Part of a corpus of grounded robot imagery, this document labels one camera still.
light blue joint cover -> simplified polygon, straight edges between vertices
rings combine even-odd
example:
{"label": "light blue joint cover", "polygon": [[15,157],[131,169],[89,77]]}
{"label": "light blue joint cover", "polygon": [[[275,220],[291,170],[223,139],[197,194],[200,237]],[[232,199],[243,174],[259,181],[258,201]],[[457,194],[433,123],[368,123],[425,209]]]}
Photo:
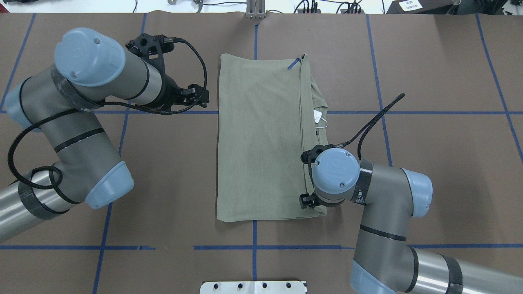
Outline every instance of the light blue joint cover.
{"label": "light blue joint cover", "polygon": [[329,194],[341,194],[350,190],[358,177],[358,161],[350,152],[340,148],[323,151],[312,167],[314,184]]}
{"label": "light blue joint cover", "polygon": [[54,50],[56,68],[74,84],[86,87],[114,80],[126,64],[117,41],[89,28],[68,31]]}
{"label": "light blue joint cover", "polygon": [[[5,96],[4,105],[5,111],[7,112],[9,117],[11,117],[12,120],[17,122],[22,128],[27,129],[30,126],[32,126],[32,123],[27,119],[24,111],[22,110],[22,105],[20,104],[20,94],[22,91],[22,85],[24,83],[21,83],[20,85],[12,89],[9,93],[7,93],[7,96]],[[42,130],[39,128],[33,129],[33,132],[41,131]]]}
{"label": "light blue joint cover", "polygon": [[131,173],[125,161],[119,162],[94,186],[85,202],[98,209],[127,194],[134,187]]}
{"label": "light blue joint cover", "polygon": [[358,294],[396,294],[396,291],[385,286],[353,259],[350,273],[350,285]]}
{"label": "light blue joint cover", "polygon": [[413,217],[422,217],[427,214],[432,202],[432,182],[424,174],[412,172],[402,168],[411,186],[412,203],[414,204]]}

white floor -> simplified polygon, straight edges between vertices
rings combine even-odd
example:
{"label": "white floor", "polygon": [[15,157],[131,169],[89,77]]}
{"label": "white floor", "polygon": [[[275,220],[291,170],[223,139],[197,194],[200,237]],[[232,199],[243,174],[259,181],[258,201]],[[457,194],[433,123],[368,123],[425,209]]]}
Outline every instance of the white floor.
{"label": "white floor", "polygon": [[[205,3],[220,3],[228,0],[204,0]],[[266,0],[267,10],[276,9],[284,13],[292,13],[300,0]],[[392,0],[384,0],[385,10],[387,10]],[[46,13],[130,13],[134,9],[135,0],[38,0],[29,4],[10,2],[3,4],[10,12],[46,12]],[[367,14],[383,13],[381,0],[362,0],[362,9]],[[322,13],[335,13],[339,4],[330,3],[323,0],[319,1],[318,8]],[[506,11],[515,15],[523,14],[523,7],[514,6],[510,1],[504,6]],[[244,12],[245,4],[224,4],[216,6],[204,6],[201,12],[222,13],[222,12]],[[193,0],[177,0],[175,5],[171,5],[167,0],[138,0],[137,12],[145,13],[154,10],[167,12],[196,12],[197,5]]]}

black stripe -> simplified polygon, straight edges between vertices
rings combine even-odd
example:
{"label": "black stripe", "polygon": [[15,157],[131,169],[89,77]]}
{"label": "black stripe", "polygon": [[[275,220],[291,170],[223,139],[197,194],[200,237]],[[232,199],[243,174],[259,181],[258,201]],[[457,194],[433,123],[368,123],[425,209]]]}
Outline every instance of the black stripe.
{"label": "black stripe", "polygon": [[105,132],[103,128],[98,128],[98,129],[94,129],[94,130],[85,132],[83,134],[80,134],[80,135],[78,135],[78,136],[76,136],[74,138],[71,138],[71,139],[63,142],[62,144],[56,146],[54,148],[54,151],[56,153],[58,153],[60,150],[66,148],[66,147],[68,147],[68,146],[70,146],[70,145],[72,145],[72,144],[74,144],[74,143],[76,143],[78,141],[82,141],[82,140],[84,140],[84,139],[86,139],[88,137],[91,137],[92,135],[100,134],[100,133],[103,133],[103,132]]}
{"label": "black stripe", "polygon": [[143,62],[143,64],[145,64],[145,69],[147,70],[147,78],[145,79],[145,84],[143,85],[142,90],[138,94],[134,95],[133,97],[127,98],[127,99],[124,99],[124,100],[132,100],[132,99],[137,98],[138,96],[142,95],[142,93],[145,91],[145,89],[147,89],[147,86],[149,86],[149,67],[147,66],[145,61]]}
{"label": "black stripe", "polygon": [[373,168],[374,163],[372,161],[368,161],[364,158],[361,159],[359,178],[356,182],[356,185],[354,186],[353,197],[350,201],[357,204],[366,205],[365,198],[367,197],[367,193],[369,192]]}
{"label": "black stripe", "polygon": [[382,236],[382,237],[388,238],[388,239],[393,239],[393,240],[398,240],[398,241],[407,241],[407,237],[398,236],[398,235],[382,232],[382,231],[379,231],[379,230],[375,230],[373,228],[366,227],[366,226],[364,226],[362,224],[360,225],[360,229],[364,230],[366,232],[378,235],[378,236]]}
{"label": "black stripe", "polygon": [[[54,185],[56,181],[54,180],[54,172],[49,171],[49,180],[51,181],[51,185]],[[60,196],[60,198],[64,199],[66,202],[69,202],[71,204],[80,204],[81,202],[72,201],[69,197],[67,197],[64,192],[57,186],[54,191]]]}
{"label": "black stripe", "polygon": [[[40,171],[41,169],[35,168],[25,178],[31,180],[32,176]],[[64,214],[69,210],[65,211],[54,211],[47,205],[43,204],[38,197],[36,197],[35,191],[28,185],[20,182],[18,183],[18,196],[24,207],[35,217],[42,220],[51,220],[60,214]]]}
{"label": "black stripe", "polygon": [[458,261],[451,256],[440,254],[449,268],[449,285],[445,294],[461,294],[463,292],[463,273]]}
{"label": "black stripe", "polygon": [[412,250],[412,255],[414,256],[414,275],[412,276],[412,282],[411,285],[408,287],[408,289],[405,291],[405,293],[409,293],[414,289],[414,286],[418,282],[418,274],[419,274],[419,259],[418,254],[416,253],[416,250],[414,248],[409,247]]}

white label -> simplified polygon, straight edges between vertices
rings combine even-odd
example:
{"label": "white label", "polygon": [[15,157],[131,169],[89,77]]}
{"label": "white label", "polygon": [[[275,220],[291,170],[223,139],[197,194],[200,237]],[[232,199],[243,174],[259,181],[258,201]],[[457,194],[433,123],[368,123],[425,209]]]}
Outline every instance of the white label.
{"label": "white label", "polygon": [[411,11],[416,9],[421,9],[423,6],[419,3],[418,0],[407,0],[399,3],[403,11]]}
{"label": "white label", "polygon": [[318,123],[320,122],[320,118],[322,117],[322,113],[320,111],[317,111],[314,109],[314,122]]}

metal plate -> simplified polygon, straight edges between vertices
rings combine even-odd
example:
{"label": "metal plate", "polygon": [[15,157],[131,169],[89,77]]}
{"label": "metal plate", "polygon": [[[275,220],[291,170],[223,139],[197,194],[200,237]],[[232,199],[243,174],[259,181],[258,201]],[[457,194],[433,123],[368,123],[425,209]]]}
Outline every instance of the metal plate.
{"label": "metal plate", "polygon": [[306,294],[305,281],[238,281],[205,282],[200,294],[249,293],[249,294]]}

